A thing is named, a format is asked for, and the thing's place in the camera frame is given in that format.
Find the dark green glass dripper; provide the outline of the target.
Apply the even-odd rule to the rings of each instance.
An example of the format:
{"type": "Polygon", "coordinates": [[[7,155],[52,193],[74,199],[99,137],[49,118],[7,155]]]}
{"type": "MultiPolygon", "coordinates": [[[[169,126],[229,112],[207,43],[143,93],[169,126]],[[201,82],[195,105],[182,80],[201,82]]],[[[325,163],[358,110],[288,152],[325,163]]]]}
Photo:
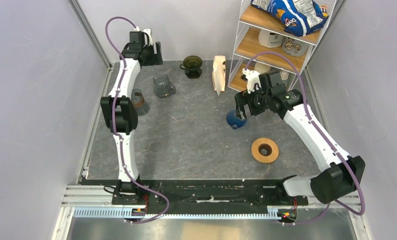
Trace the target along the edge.
{"type": "Polygon", "coordinates": [[[198,79],[202,74],[203,60],[196,55],[187,56],[180,64],[180,69],[189,79],[198,79]]]}

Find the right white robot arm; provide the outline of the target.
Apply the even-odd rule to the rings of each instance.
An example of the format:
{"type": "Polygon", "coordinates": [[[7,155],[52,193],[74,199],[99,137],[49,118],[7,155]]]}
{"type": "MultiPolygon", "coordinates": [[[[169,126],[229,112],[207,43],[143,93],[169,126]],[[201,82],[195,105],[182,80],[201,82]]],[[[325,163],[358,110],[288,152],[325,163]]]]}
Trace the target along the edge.
{"type": "Polygon", "coordinates": [[[283,186],[275,190],[280,204],[287,205],[296,196],[315,197],[328,204],[354,191],[362,191],[358,184],[363,177],[365,161],[358,155],[351,156],[334,141],[299,90],[287,90],[278,73],[244,69],[241,78],[246,81],[246,89],[234,96],[235,116],[247,119],[245,106],[252,116],[266,110],[278,114],[298,134],[320,170],[315,176],[285,178],[283,186]]]}

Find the clear glass coffee server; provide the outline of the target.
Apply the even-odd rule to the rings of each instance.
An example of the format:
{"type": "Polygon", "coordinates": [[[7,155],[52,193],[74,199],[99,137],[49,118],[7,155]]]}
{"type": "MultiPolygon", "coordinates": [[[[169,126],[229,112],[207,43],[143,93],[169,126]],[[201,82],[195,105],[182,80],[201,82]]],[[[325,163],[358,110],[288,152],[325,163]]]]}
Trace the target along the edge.
{"type": "Polygon", "coordinates": [[[175,86],[169,80],[166,74],[158,74],[153,76],[153,92],[159,98],[167,98],[177,93],[175,86]]]}

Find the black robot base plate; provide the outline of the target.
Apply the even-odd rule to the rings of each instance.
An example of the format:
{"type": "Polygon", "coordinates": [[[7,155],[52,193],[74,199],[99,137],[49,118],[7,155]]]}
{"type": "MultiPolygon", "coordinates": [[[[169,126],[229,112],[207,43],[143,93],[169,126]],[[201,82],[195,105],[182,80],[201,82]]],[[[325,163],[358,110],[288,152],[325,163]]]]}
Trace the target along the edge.
{"type": "Polygon", "coordinates": [[[118,180],[88,180],[82,186],[100,186],[112,195],[112,204],[146,208],[168,215],[264,214],[268,206],[295,207],[309,204],[306,196],[288,196],[281,179],[143,179],[140,184],[118,180]]]}

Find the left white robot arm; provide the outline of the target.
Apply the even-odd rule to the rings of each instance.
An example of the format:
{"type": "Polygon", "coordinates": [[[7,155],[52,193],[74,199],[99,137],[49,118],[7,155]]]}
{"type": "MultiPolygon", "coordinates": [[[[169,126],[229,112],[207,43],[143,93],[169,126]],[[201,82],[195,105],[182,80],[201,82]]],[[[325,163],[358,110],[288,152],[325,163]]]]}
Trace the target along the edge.
{"type": "Polygon", "coordinates": [[[136,166],[134,148],[134,137],[139,119],[136,104],[131,96],[141,68],[163,63],[161,44],[154,42],[151,29],[137,28],[129,33],[129,42],[117,53],[120,59],[117,79],[108,96],[100,99],[105,124],[116,144],[119,165],[112,204],[140,205],[143,202],[145,190],[139,187],[139,171],[136,166]]]}

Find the blue ribbed cone dripper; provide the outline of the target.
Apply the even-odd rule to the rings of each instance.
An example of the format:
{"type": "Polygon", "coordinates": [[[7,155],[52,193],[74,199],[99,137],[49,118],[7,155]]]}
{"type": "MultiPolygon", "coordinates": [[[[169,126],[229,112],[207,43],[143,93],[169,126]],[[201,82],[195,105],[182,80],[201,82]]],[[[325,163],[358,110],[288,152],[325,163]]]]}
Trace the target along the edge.
{"type": "Polygon", "coordinates": [[[242,128],[246,125],[247,123],[247,118],[241,115],[240,113],[237,113],[236,110],[231,110],[226,114],[226,122],[227,124],[233,129],[239,129],[242,128]]]}

